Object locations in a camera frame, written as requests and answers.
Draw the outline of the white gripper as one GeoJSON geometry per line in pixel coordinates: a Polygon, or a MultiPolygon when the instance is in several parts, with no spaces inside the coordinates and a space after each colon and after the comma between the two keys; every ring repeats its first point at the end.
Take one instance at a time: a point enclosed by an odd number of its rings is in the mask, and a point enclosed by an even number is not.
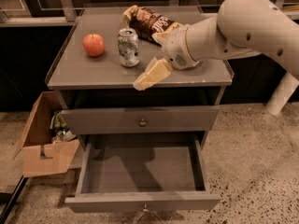
{"type": "Polygon", "coordinates": [[[169,77],[172,66],[177,70],[185,70],[198,64],[188,51],[186,38],[188,28],[188,25],[173,23],[165,31],[152,35],[153,40],[162,45],[164,58],[158,60],[154,57],[149,62],[145,72],[133,83],[136,90],[144,91],[169,77]]]}

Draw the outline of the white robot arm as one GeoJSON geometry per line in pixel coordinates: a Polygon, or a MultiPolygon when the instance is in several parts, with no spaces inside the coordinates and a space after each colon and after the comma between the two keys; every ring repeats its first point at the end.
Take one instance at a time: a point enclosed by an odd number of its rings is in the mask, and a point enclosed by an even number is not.
{"type": "Polygon", "coordinates": [[[278,114],[299,85],[299,26],[269,0],[224,0],[218,14],[175,28],[161,39],[164,57],[149,62],[134,82],[143,91],[206,59],[239,59],[262,53],[286,70],[270,100],[278,114]]]}

